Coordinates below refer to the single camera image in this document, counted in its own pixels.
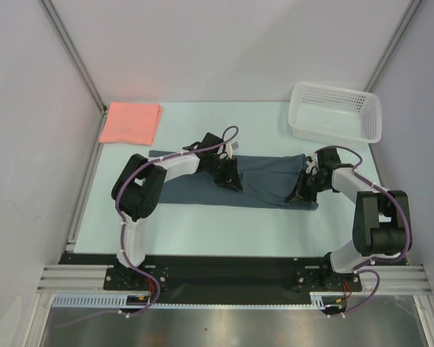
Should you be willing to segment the blue-grey t shirt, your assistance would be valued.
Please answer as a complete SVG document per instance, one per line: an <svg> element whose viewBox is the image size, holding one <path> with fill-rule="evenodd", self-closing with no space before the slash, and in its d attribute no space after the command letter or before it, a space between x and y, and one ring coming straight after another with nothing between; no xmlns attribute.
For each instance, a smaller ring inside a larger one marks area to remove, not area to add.
<svg viewBox="0 0 434 347"><path fill-rule="evenodd" d="M317 210L316 202L288 203L305 155L263 157L239 155L238 172L243 190L232 191L218 186L209 173L180 176L164 184L159 202L162 204L215 205L282 210Z"/></svg>

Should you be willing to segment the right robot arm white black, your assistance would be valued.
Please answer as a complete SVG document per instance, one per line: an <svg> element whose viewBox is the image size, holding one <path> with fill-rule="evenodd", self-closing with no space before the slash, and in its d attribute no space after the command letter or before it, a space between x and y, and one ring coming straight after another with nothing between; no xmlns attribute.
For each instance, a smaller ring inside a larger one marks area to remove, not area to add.
<svg viewBox="0 0 434 347"><path fill-rule="evenodd" d="M286 198L288 203L316 202L319 193L332 191L354 203L351 241L318 260L314 270L298 270L299 291L356 290L360 269L401 262L412 246L407 194L365 178L357 164L342 162L338 151L327 146L307 156Z"/></svg>

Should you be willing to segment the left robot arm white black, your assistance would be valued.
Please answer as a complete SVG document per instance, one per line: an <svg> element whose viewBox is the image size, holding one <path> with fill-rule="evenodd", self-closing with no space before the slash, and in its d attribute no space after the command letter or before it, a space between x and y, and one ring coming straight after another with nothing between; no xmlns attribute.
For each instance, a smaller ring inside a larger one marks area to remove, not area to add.
<svg viewBox="0 0 434 347"><path fill-rule="evenodd" d="M117 264L119 278L128 288L136 289L146 282L150 289L158 286L153 276L139 267L145 260L145 220L156 209L163 186L182 176L205 172L214 183L241 192L242 179L234 151L238 148L232 135L225 140L210 132L203 140L180 151L154 158L140 154L130 157L112 191L115 209L121 220Z"/></svg>

